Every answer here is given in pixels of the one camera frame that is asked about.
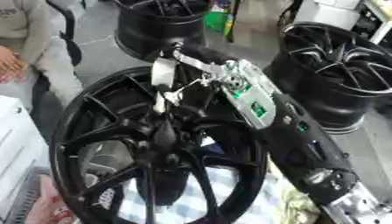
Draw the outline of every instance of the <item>hand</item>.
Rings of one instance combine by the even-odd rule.
[[[7,70],[3,73],[0,73],[0,84],[8,83],[9,81],[20,81],[25,77],[25,70],[27,69],[27,65],[25,64],[21,70],[12,71]]]
[[[17,53],[14,53],[7,47],[0,46],[0,70],[18,71],[23,69],[25,65],[17,56]]]

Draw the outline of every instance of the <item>wire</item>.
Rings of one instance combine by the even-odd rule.
[[[110,35],[106,36],[105,38],[91,40],[91,41],[88,41],[88,42],[85,42],[85,43],[78,44],[78,46],[89,46],[89,45],[92,45],[92,44],[96,44],[98,42],[105,41],[107,39],[112,39],[113,37],[114,37],[114,35],[110,34]]]

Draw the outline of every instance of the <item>bolt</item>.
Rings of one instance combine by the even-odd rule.
[[[236,64],[237,63],[234,60],[228,60],[228,61],[226,61],[226,68],[228,70],[233,70],[233,69],[235,69]]]
[[[137,143],[137,148],[139,148],[140,150],[148,150],[149,143],[147,141],[140,141]]]
[[[179,162],[179,157],[176,154],[170,154],[167,156],[166,162],[176,164]]]
[[[79,201],[79,202],[83,202],[84,200],[85,200],[84,197],[82,197],[82,196],[79,196],[79,197],[78,197],[78,201]]]
[[[332,185],[333,189],[335,189],[336,191],[339,191],[341,189],[341,185],[336,184],[335,181],[332,181],[331,185]]]
[[[292,118],[291,118],[289,115],[286,115],[286,116],[283,118],[283,122],[284,122],[285,124],[289,125],[289,124],[291,124],[291,122],[292,122]]]

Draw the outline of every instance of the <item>white box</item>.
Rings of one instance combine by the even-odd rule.
[[[0,217],[33,166],[49,167],[48,146],[18,99],[0,95]]]

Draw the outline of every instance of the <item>green component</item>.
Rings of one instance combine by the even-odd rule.
[[[252,87],[252,84],[248,83],[248,85],[245,87],[244,90],[235,90],[235,91],[233,92],[233,97],[234,97],[235,99],[240,98],[241,94],[247,92],[251,87]]]
[[[248,91],[252,87],[252,84],[248,83],[248,85],[245,87],[245,91]]]
[[[212,31],[223,32],[227,20],[227,13],[225,11],[210,11],[204,17],[204,24],[206,28]]]
[[[299,122],[297,129],[301,132],[307,131],[309,129],[309,126],[305,122]]]
[[[251,108],[253,112],[257,115],[257,117],[261,117],[265,115],[265,113],[267,113],[267,110],[265,110],[265,108],[256,101],[252,103]]]

